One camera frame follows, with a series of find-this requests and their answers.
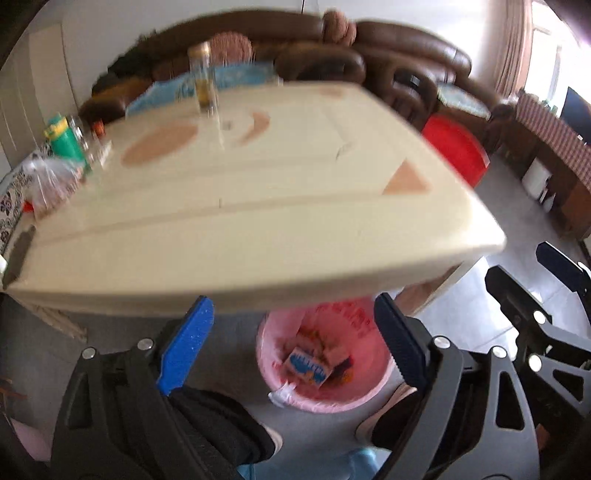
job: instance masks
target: screw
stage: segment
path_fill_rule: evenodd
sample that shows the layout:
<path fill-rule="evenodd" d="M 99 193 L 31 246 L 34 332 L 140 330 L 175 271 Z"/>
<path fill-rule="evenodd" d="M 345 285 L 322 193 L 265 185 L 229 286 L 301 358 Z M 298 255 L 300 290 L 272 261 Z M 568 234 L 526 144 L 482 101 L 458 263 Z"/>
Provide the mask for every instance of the screw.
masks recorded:
<path fill-rule="evenodd" d="M 438 337 L 435 337 L 435 338 L 433 339 L 433 343 L 435 344 L 435 346 L 436 346 L 437 348 L 440 348 L 440 349 L 442 349 L 442 350 L 445 350 L 446 348 L 450 348 L 450 346 L 451 346 L 451 344 L 452 344 L 452 343 L 449 341 L 449 339 L 448 339 L 448 338 L 446 338 L 446 337 L 444 337 L 444 336 L 438 336 Z"/>
<path fill-rule="evenodd" d="M 538 322 L 540 325 L 542 325 L 546 321 L 546 316 L 539 310 L 536 310 L 534 312 L 534 320 Z"/>
<path fill-rule="evenodd" d="M 154 346 L 154 341 L 151 338 L 142 338 L 138 342 L 138 348 L 140 350 L 150 350 Z"/>
<path fill-rule="evenodd" d="M 498 358 L 505 358 L 507 356 L 507 350 L 501 346 L 495 345 L 492 348 L 492 354 Z"/>
<path fill-rule="evenodd" d="M 530 355 L 529 360 L 527 361 L 530 365 L 530 368 L 534 372 L 539 372 L 542 370 L 542 359 L 537 355 Z"/>
<path fill-rule="evenodd" d="M 82 350 L 82 358 L 84 360 L 90 360 L 91 358 L 94 358 L 95 355 L 96 355 L 96 350 L 94 348 L 92 348 L 91 346 Z"/>

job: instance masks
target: curtain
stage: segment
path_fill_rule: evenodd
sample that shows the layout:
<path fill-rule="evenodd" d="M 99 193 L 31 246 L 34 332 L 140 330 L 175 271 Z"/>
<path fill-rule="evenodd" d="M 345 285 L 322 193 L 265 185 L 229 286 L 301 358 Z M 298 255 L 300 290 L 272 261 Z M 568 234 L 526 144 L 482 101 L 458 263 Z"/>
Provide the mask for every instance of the curtain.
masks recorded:
<path fill-rule="evenodd" d="M 505 29 L 495 69 L 495 89 L 509 97 L 525 85 L 534 27 L 531 0 L 505 1 Z"/>

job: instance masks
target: black pants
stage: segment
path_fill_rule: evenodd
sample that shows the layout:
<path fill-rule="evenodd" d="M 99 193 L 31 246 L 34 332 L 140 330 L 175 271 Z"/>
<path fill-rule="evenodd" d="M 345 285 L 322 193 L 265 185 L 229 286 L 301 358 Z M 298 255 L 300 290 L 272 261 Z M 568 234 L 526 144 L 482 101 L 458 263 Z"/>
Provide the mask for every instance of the black pants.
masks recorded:
<path fill-rule="evenodd" d="M 216 478 L 239 479 L 236 467 L 273 456 L 273 440 L 237 401 L 189 387 L 173 390 L 169 400 L 177 424 Z"/>
<path fill-rule="evenodd" d="M 216 478 L 234 480 L 239 465 L 258 463 L 271 458 L 275 444 L 267 431 L 237 401 L 225 395 L 182 387 L 174 390 L 170 403 L 177 412 L 177 422 L 191 439 L 196 453 L 205 461 Z M 372 435 L 376 447 L 394 450 L 421 402 L 414 393 L 388 410 L 377 422 Z M 465 421 L 473 412 L 474 393 L 460 388 L 458 402 L 452 411 L 448 431 L 431 465 L 431 473 L 452 461 L 478 438 L 478 427 L 471 433 Z"/>

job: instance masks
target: shoe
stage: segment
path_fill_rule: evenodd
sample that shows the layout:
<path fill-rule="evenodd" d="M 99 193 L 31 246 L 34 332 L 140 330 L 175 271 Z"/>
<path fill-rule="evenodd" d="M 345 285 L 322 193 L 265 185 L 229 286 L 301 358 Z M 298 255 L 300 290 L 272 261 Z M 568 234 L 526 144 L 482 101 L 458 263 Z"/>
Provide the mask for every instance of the shoe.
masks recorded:
<path fill-rule="evenodd" d="M 281 447 L 283 447 L 283 437 L 278 431 L 273 430 L 264 423 L 259 422 L 259 425 L 261 425 L 267 431 L 269 437 L 271 437 L 271 440 L 273 440 L 273 443 L 275 444 L 275 452 L 273 453 L 273 456 L 277 455 L 279 450 L 281 450 Z"/>
<path fill-rule="evenodd" d="M 357 430 L 355 430 L 355 438 L 357 441 L 365 446 L 372 445 L 371 437 L 374 434 L 374 428 L 378 422 L 378 420 L 384 415 L 388 410 L 390 410 L 393 406 L 396 405 L 402 399 L 408 397 L 409 395 L 415 393 L 417 391 L 416 388 L 407 385 L 406 383 L 402 383 L 398 386 L 390 400 L 384 405 L 377 413 L 374 413 L 370 416 L 367 420 L 364 420 Z"/>

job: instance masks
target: pink plastic bag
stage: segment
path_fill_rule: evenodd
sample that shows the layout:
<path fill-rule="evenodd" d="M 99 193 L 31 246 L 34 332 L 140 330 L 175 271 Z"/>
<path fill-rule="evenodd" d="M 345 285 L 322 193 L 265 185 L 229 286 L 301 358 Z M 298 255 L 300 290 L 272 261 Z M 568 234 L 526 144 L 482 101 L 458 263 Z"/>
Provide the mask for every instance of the pink plastic bag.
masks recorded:
<path fill-rule="evenodd" d="M 261 323 L 256 357 L 269 399 L 278 406 L 293 406 L 315 413 L 337 413 L 359 407 L 386 384 L 394 360 L 374 322 L 371 298 L 322 303 L 304 309 L 276 310 Z M 285 345 L 300 326 L 312 326 L 323 337 L 347 349 L 353 359 L 348 383 L 320 388 L 290 382 L 285 372 Z"/>
<path fill-rule="evenodd" d="M 84 164 L 58 158 L 26 161 L 22 169 L 31 176 L 28 200 L 35 218 L 41 219 L 66 201 L 78 188 L 84 176 Z"/>

